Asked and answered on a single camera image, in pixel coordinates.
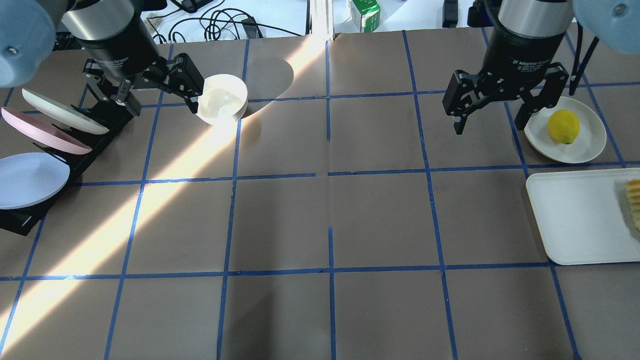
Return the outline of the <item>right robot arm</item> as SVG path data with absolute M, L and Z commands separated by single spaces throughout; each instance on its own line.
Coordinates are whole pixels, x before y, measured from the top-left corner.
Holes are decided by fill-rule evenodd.
M 533 114 L 558 104 L 567 84 L 578 85 L 598 43 L 639 52 L 637 0 L 476 0 L 470 12 L 488 19 L 493 34 L 480 71 L 456 70 L 442 100 L 458 135 L 473 112 L 499 101 L 522 100 L 514 123 L 523 130 Z M 568 72 L 554 57 L 574 19 L 594 39 Z

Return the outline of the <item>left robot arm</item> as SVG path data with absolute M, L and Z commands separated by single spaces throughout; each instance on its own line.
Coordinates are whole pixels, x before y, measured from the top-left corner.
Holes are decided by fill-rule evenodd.
M 183 98 L 192 113 L 205 80 L 187 54 L 160 56 L 141 18 L 165 0 L 3 0 L 0 3 L 1 87 L 27 84 L 54 49 L 64 27 L 89 53 L 85 76 L 94 98 L 139 116 L 132 89 Z

